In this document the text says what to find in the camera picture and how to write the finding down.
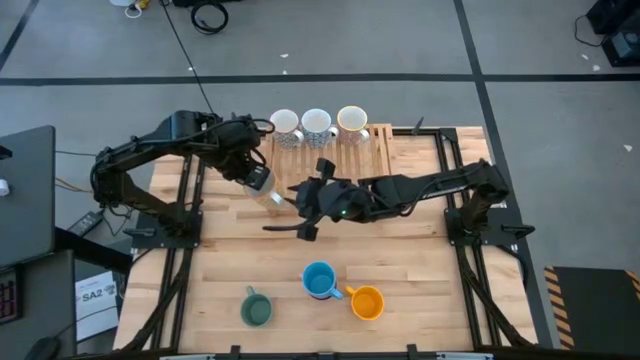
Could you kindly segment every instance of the cable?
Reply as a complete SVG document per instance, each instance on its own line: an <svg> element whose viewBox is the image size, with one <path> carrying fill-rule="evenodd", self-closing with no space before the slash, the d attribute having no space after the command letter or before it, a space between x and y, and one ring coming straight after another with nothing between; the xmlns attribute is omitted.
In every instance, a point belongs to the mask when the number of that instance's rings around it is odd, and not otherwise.
<svg viewBox="0 0 640 360"><path fill-rule="evenodd" d="M204 97L204 101L207 103L207 107L209 108L209 111L211 111L213 113L213 108L211 107L211 103L209 103L209 98L207 97L207 94L204 92L204 88L202 88L202 83L200 82L200 77L198 76L198 72L196 71L195 66L193 66L193 63L191 62L191 58L189 57L189 54L187 54L187 50L185 50L184 45L182 44L182 40L180 40L180 36L178 35L178 32L176 31L176 27L173 25L173 21L171 20L171 16L169 16L169 11L167 11L167 5L165 5L165 3L162 0L160 2L162 4L162 9L164 9L165 15L167 15L167 20L169 21L169 25L171 25L171 30L173 30L173 34L176 36L176 39L178 40L178 44L180 44L180 48L182 49L182 53L184 54L184 57L187 58L187 62L189 63L189 66L191 67L191 71L193 71L193 76L196 78L196 82L198 83L198 87L200 88L200 92L202 93L202 96Z"/></svg>
<svg viewBox="0 0 640 360"><path fill-rule="evenodd" d="M407 217L409 215L411 215L411 213L413 213L413 210L415 210L416 206L418 205L418 202L420 200L422 200L422 197L424 195L426 195L427 190L429 190L429 188L431 186L433 186L434 184L436 184L436 182L443 182L443 181L451 181L451 180L456 180L456 179L461 179L461 178L465 178L471 174L473 174L474 172L480 170L480 168L482 168L482 164L479 164L478 166L476 166L473 170L469 170L469 172L465 172L462 175L456 175L456 176L450 176L448 178L444 178L444 179L439 179L439 180L433 180L429 183L427 183L427 185L425 185L422 190L420 190L420 192L418 192L418 194L416 195L416 197L413 199L413 201L410 202L411 205L409 205L408 209L409 211L407 211L406 213L401 213L400 216L402 217Z"/></svg>
<svg viewBox="0 0 640 360"><path fill-rule="evenodd" d="M58 153L58 154L66 154L66 155L76 155L76 156L91 156L91 157L98 156L97 154L77 153L77 152L73 152L73 151L63 151L63 150L56 150L56 153Z"/></svg>
<svg viewBox="0 0 640 360"><path fill-rule="evenodd" d="M117 212L113 211L113 207L109 207L109 212L115 216L115 217L125 217L127 219L131 218L131 214L133 213L133 209L130 208L127 205L124 205L124 207L127 209L127 212L125 214L118 214Z"/></svg>
<svg viewBox="0 0 640 360"><path fill-rule="evenodd" d="M131 214L133 213L133 209L129 208L129 210L127 211L126 214L118 214L118 213L114 212L111 207L109 207L108 209L109 209L109 212L112 213L114 216L125 217L126 218L126 219L124 219L122 221L122 224L120 224L120 227L118 228L118 230L113 231L113 227L111 226L111 223L109 222L109 220L107 220L107 217L104 216L104 209L102 209L100 211L101 215L103 215L102 219L104 220L105 224L107 224L107 227L109 228L109 232L111 233L111 236L116 237L116 236L118 236L120 231L122 231L122 228L124 228L124 225L127 223L129 218L131 218Z"/></svg>
<svg viewBox="0 0 640 360"><path fill-rule="evenodd" d="M57 333L57 334L55 334L53 337L57 338L57 337L58 337L58 336L60 336L63 332L65 332L65 331L69 330L72 326L74 326L75 324L79 323L80 321L82 321L82 320L84 320L84 319L86 319L86 318L88 318L88 317L90 317L90 316L93 316L93 315L96 315L96 314L100 314L101 312L105 312L105 311L107 311L107 310L111 310L111 309L113 309L113 308L117 308L117 307L118 307L117 305L113 305L113 306L109 306L108 308L105 308L105 309L102 309L102 310L98 310L98 311L92 312L92 313L91 313L91 314L89 314L89 315L85 315L85 316L81 317L80 319L78 319L78 320L76 320L76 321L72 322L71 324L69 324L69 325L67 325L67 326L63 327L63 328L62 328L62 330L58 331L58 333Z"/></svg>
<svg viewBox="0 0 640 360"><path fill-rule="evenodd" d="M151 250L153 250L153 249L147 249L147 250L145 250L145 251L141 252L141 253L140 253L140 255L139 255L138 257L136 257L135 259L133 259L133 261L131 262L131 267L133 267L133 265L134 265L135 263L137 263L137 262L138 262L138 260L142 259L143 257L145 257L145 255L147 255L148 253L150 253L150 252L151 252Z"/></svg>
<svg viewBox="0 0 640 360"><path fill-rule="evenodd" d="M587 17L586 15L580 15L576 18L576 21L573 22L573 37L582 44L585 44L587 46L591 46L591 47L600 47L602 46L602 44L604 44L605 41L609 40L609 35L606 35L605 37L602 38L602 41L600 41L599 44L593 44L587 41L584 41L580 38L578 38L578 21L584 17Z"/></svg>
<svg viewBox="0 0 640 360"><path fill-rule="evenodd" d="M266 230L266 231L292 231L292 230L299 230L304 228L305 226L308 225L315 225L317 224L320 220L322 220L322 218L327 215L327 213L329 212L329 210L331 210L331 208L338 202L338 200L340 200L341 197L343 197L344 195L350 193L350 192L354 192L354 191L362 191L365 194L373 197L374 199L376 199L378 202L382 203L382 205L386 206L387 208L391 208L391 205L389 205L383 198L381 198L380 196L378 196L377 194L367 190L367 189L363 189L361 187L354 187L354 188L350 188L347 189L345 192L343 192L342 194L338 195L335 199L333 199L333 201L329 204L329 206L326 207L325 211L321 212L320 214L318 214L316 217L314 217L313 219L307 219L297 225L291 225L291 226L263 226L262 230Z"/></svg>
<svg viewBox="0 0 640 360"><path fill-rule="evenodd" d="M84 190L84 189L81 189L81 188L79 188L79 187L77 187L75 185L72 185L72 184L66 182L65 180L63 180L63 179L61 179L59 177L56 177L56 181L61 182L63 185L66 186L66 188L65 188L64 186L60 186L60 185L56 184L58 187L61 187L61 188L66 189L66 190L70 190L70 191L74 191L74 192L85 192L85 193L89 193L89 194L93 193L93 192L91 192L89 190Z"/></svg>
<svg viewBox="0 0 640 360"><path fill-rule="evenodd" d="M61 189L64 189L64 190L67 190L67 191L71 191L71 192L80 192L80 193L87 192L87 191L78 191L78 190L75 190L75 189L71 189L71 188L68 188L68 187L60 185L60 184L55 184L55 185L56 185L56 187L59 187Z"/></svg>
<svg viewBox="0 0 640 360"><path fill-rule="evenodd" d="M222 25L218 27L211 27L204 20L196 16L196 13L198 12L198 10L200 10L201 7L206 5L211 5L222 13L222 15L224 16ZM215 35L220 31L222 31L222 29L227 27L228 22L229 22L229 13L227 12L227 9L225 9L224 6L222 6L222 4L220 4L217 1L214 1L214 0L200 1L199 3L195 4L191 9L191 24L193 24L193 27L195 27L196 31L199 32L200 34Z"/></svg>

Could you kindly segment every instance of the blue mug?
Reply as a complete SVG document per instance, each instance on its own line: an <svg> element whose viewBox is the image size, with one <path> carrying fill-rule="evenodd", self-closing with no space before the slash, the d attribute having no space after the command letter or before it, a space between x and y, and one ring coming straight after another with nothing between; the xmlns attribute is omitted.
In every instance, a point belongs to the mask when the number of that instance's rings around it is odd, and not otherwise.
<svg viewBox="0 0 640 360"><path fill-rule="evenodd" d="M336 272L324 261L307 265L302 273L302 285L309 295L318 300L325 300L332 296L342 299L342 293L336 289Z"/></svg>

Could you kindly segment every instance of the wooden table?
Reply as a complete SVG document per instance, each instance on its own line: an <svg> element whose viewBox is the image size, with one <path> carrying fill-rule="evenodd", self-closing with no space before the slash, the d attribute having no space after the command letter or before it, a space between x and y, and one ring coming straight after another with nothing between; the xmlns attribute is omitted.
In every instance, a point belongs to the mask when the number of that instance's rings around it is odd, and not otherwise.
<svg viewBox="0 0 640 360"><path fill-rule="evenodd" d="M490 159L481 127L457 131L465 164ZM440 171L433 137L393 138L390 131L385 136L372 150L386 147L386 165L360 159L360 165L351 167L359 170L337 175L370 176L364 174L368 169L385 171L385 166L390 173L408 176ZM308 151L302 158L278 156L277 160L272 149L268 141L263 145L274 171L312 169L313 156L323 155ZM151 193L174 201L181 167L182 158L156 161ZM292 174L285 180L302 180L313 173ZM444 198L421 202L408 218L366 225L325 219L317 241L305 242L295 239L293 232L261 229L266 224L298 223L293 212L274 217L215 170L207 170L205 179L202 245L193 257L180 352L228 353L231 345L240 345L242 352L262 353L406 351L410 343L419 351L472 349L455 251L446 239ZM535 342L517 261L493 247L483 251L494 300L521 334ZM129 342L153 310L165 255L166 250L154 250L132 269L115 348ZM468 255L473 264L470 250ZM333 265L341 287L378 287L385 297L385 312L376 321L361 321L351 313L349 298L311 299L299 275L315 260ZM264 328L249 328L240 318L248 285L273 301L274 317ZM477 298L476 306L488 343L486 318ZM172 320L173 309L168 314ZM171 322L165 322L163 345L168 345Z"/></svg>

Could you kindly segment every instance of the metal frame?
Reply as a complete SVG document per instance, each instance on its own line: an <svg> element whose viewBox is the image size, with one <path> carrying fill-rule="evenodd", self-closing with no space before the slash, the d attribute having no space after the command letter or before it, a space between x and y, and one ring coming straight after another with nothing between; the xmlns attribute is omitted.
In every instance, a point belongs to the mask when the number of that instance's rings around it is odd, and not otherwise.
<svg viewBox="0 0 640 360"><path fill-rule="evenodd" d="M407 136L413 132L416 136L434 136L438 161L442 170L448 169L448 161L446 157L445 140L448 140L451 144L451 150L454 157L454 164L456 168L462 166L462 154L457 141L457 134L455 128L442 128L442 129L410 129L410 128L395 128L393 134L396 136ZM183 168L183 174L180 181L180 187L178 189L179 198L184 203L184 194L186 193L186 187L188 181L183 178L188 178L189 171L186 172ZM200 204L202 197L202 187L204 182L205 167L202 162L198 164L198 172L195 184L195 190L193 194L193 207L194 211L200 212ZM469 200L468 194L463 193L463 202ZM447 208L455 208L455 199L453 195L447 196ZM502 317L502 322L506 321L504 315L500 312L495 304L491 302L491 295L488 286L488 279L486 276L486 268L484 264L484 258L482 256L481 245L479 243L472 244L472 250L474 253L474 259L476 262L476 271L478 279L471 281L468 278L465 280L463 273L467 270L471 271L471 267L466 256L466 245L455 244L455 251L458 259L458 267L461 271L461 286L463 288L463 294L465 297L465 305L467 308L467 316L469 321L469 330L471 332L471 338L473 343L472 352L434 352L434 351L418 351L415 344L407 344L406 352L353 352L353 353L251 353L241 354L240 346L231 346L229 353L215 353L215 354L179 354L180 335L182 331L182 320L184 317L186 294L188 286L188 270L191 267L191 259L193 256L193 249L185 249L183 253L183 262L186 262L187 281L180 288L177 295L176 310L173 318L171 342L169 347L160 348L160 339L162 337L162 331L158 331L154 334L152 339L151 348L149 350L132 351L132 352L112 352L106 355L88 355L88 356L76 356L69 359L87 359L87 360L112 360L112 359L129 359L129 360L426 360L426 359L449 359L449 360L492 360L497 359L510 359L510 360L524 360L524 359L639 359L640 357L621 356L616 354L600 354L590 353L583 351L566 351L546 349L538 346L516 346L516 347L504 347L500 345L500 333L496 326L496 319L489 313L487 306L485 306L485 312L488 319L489 330L491 335L492 345L483 345L482 337L478 326L478 315L476 313L474 303L474 291L478 295L479 299L484 300L484 304L491 305L494 308L493 314L497 317ZM171 274L173 270L173 263L175 262L175 251L168 250L167 262L171 266L165 264L165 269L162 278L161 289L166 289L171 282ZM157 328L163 327L163 321L159 322Z"/></svg>
<svg viewBox="0 0 640 360"><path fill-rule="evenodd" d="M178 197L177 203L181 204L179 208L184 209L185 207L185 199L187 195L187 187L189 185L189 175L191 172L191 162L193 158L192 156L188 156L185 158L182 172L180 175L180 183L178 185ZM201 160L198 160L198 170L196 172L196 181L195 187L193 191L193 198L191 201L191 212L198 213L198 215L202 216L202 212L200 211L200 205L202 203L202 188L204 185L204 174L205 174L205 164ZM165 259L164 270L162 272L162 281L160 283L160 294L158 296L158 301L164 298L169 289L169 285L173 280L173 268L175 264L176 258L176 249L167 249L167 256ZM151 350L176 350L180 344L180 335L182 333L182 320L184 318L184 308L187 299L187 288L189 286L189 272L191 270L191 260L193 258L193 249L186 248L182 253L182 263L186 268L185 273L185 282L180 287L180 290L177 294L175 313L173 317L173 323L171 327L171 338L170 345L168 348L161 348L162 342L162 332L164 329L164 321L165 317L163 316L161 320L158 322L154 332L151 336Z"/></svg>
<svg viewBox="0 0 640 360"><path fill-rule="evenodd" d="M446 171L449 169L449 165L448 165L448 159L447 159L447 155L446 155L446 148L445 148L445 142L450 143L451 146L451 151L453 154L453 161L455 164L456 168L459 168L461 166L463 166L462 164L462 153L460 151L460 145L458 143L458 138L457 138L457 132L455 128L418 128L418 129L411 129L411 128L393 128L393 135L394 136L433 136L434 137L434 141L436 144L436 150L437 150L437 156L438 156L438 161L440 164L440 167L442 169L442 171ZM191 163L191 158L187 158L185 159L185 166L183 166L183 171L181 174L181 178L180 178L180 184L179 184L179 188L178 188L178 203L182 203L184 204L184 200L185 200L185 194L186 194L186 188L187 188L187 184L188 184L188 178L189 178L189 171L190 171L190 163ZM198 175L197 175L197 179L196 179L196 187L195 187L195 191L193 194L193 207L196 208L196 211L199 211L199 206L201 203L201 195L202 195L202 184L203 184L203 178L204 178L204 164L202 162L199 163L198 165ZM449 194L446 196L447 199L447 207L449 209L454 209L456 207L455 204L455 198L452 194ZM462 199L464 202L469 201L469 194L468 193L463 193L462 194ZM467 259L467 255L466 255L466 251L465 251L465 246L464 245L455 245L455 251L457 254L457 258L458 258L458 266L460 268L460 270L462 271L462 267L463 267L463 263L467 262L468 264L468 259ZM475 260L475 264L476 264L476 271L477 271L477 276L479 278L480 284L482 285L482 288L489 294L490 296L490 289L489 289L489 283L488 283L488 279L487 279L487 273L486 273L486 268L485 268L485 264L484 264L484 258L482 256L482 250L481 250L481 246L480 244L474 245L472 246L473 249L473 253L474 253L474 260ZM173 272L173 267L174 267L174 263L175 263L175 255L176 255L176 251L175 249L169 249L167 250L167 258L166 258L166 262L165 262L165 266L164 266L164 271L163 271L163 275L162 275L162 282L160 284L160 298L162 298L166 292L166 289L169 287L169 284L171 283L172 280L172 272ZM187 265L188 268L190 268L191 265L191 259L193 256L193 250L192 249L185 249L184 250L184 255L183 255L183 260L182 261L187 261ZM470 285L464 281L464 279L460 279L461 282L461 286L463 289L463 294L464 294L464 298L465 298L465 306L466 306L466 311L467 311L467 317L468 317L468 321L469 321L469 330L471 332L471 339L472 339L472 343L473 343L473 347L474 349L478 349L482 346L482 336L480 334L480 326L478 323L478 314L476 311L476 307L475 307L475 301L474 301L474 296L473 296L473 290L470 287ZM184 286L181 288L180 292L178 293L177 296L177 303L176 303L176 310L175 310L175 314L174 314L174 318L173 318L173 324L172 324L172 333L171 333L171 343L169 348L165 348L165 349L173 349L173 350L177 350L179 348L179 344L180 344L180 334L181 334L181 330L182 330L182 320L184 317L184 308L185 308L185 303L186 303L186 294L187 294L187 285L188 285L188 281L185 282ZM489 331L491 334L491 344L494 346L500 346L501 342L500 342L500 333L498 331L498 327L496 326L496 323L494 321L494 319L492 318L492 316L486 312L486 316L487 316L487 320L489 321ZM161 342L161 338L162 338L162 328L163 328L163 321L161 321L158 326L156 327L156 330L153 334L152 337L152 341L151 341L151 350L159 350L160 348L160 342ZM229 354L215 354L215 357L217 359L229 359L229 360L237 360L238 356L239 356L239 347L236 348L238 353L234 354L233 351L231 351ZM408 352L404 353L404 352L398 352L398 353L341 353L340 357L343 359L360 359L360 358L375 358L376 360L385 360L385 359L396 359L396 358L403 358L406 359ZM419 358L434 358L434 355L436 354L435 352L416 352L417 357ZM286 358L286 359L291 359L293 356L295 357L314 357L317 354L242 354L243 358L255 358L255 359L279 359L279 358Z"/></svg>

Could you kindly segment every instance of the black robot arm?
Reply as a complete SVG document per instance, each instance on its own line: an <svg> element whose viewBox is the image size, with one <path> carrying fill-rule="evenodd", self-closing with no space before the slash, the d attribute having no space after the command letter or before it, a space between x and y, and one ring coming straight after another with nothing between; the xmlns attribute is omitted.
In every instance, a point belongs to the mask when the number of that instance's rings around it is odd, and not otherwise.
<svg viewBox="0 0 640 360"><path fill-rule="evenodd" d="M298 209L303 223L289 227L266 226L270 231L298 231L298 237L313 241L315 226L324 216L334 222L348 220L368 223L397 216L409 216L419 201L465 190L474 190L471 201L459 209L461 225L470 233L487 226L490 206L502 202L509 189L495 166L480 159L456 170L417 178L404 175L379 176L360 179L353 184L349 179L333 177L335 165L318 159L320 178L309 177L290 190L296 191L296 200L289 200Z"/></svg>
<svg viewBox="0 0 640 360"><path fill-rule="evenodd" d="M267 121L250 115L223 121L216 114L177 111L154 132L133 136L128 143L98 154L90 175L94 199L101 207L128 205L158 219L170 235L182 235L188 226L178 204L165 203L140 189L127 171L164 155L196 155L225 179L260 189L269 169L256 149L260 136L270 131L260 130L256 122Z"/></svg>

